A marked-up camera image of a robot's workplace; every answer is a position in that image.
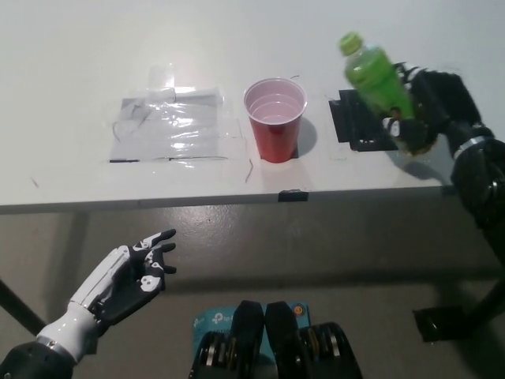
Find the white and black left hand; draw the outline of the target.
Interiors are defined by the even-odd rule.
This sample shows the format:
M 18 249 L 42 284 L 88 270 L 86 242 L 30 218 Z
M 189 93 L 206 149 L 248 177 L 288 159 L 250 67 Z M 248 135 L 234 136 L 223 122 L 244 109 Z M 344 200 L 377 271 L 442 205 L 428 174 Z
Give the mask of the white and black left hand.
M 164 261 L 164 254 L 175 248 L 170 240 L 175 234 L 170 229 L 111 250 L 73 294 L 65 313 L 45 326 L 36 342 L 74 365 L 96 353 L 107 329 L 146 306 L 165 289 L 165 276 L 177 271 Z

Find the black right hand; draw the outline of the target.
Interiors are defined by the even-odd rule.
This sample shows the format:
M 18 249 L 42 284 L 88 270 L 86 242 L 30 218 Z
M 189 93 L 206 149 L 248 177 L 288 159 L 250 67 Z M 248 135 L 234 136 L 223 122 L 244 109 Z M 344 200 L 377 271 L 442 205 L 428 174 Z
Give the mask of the black right hand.
M 383 129 L 399 150 L 417 156 L 426 153 L 438 136 L 447 138 L 451 154 L 466 142 L 495 135 L 482 121 L 473 97 L 456 73 L 421 68 L 407 62 L 394 64 L 410 97 L 413 115 L 398 108 L 382 120 Z

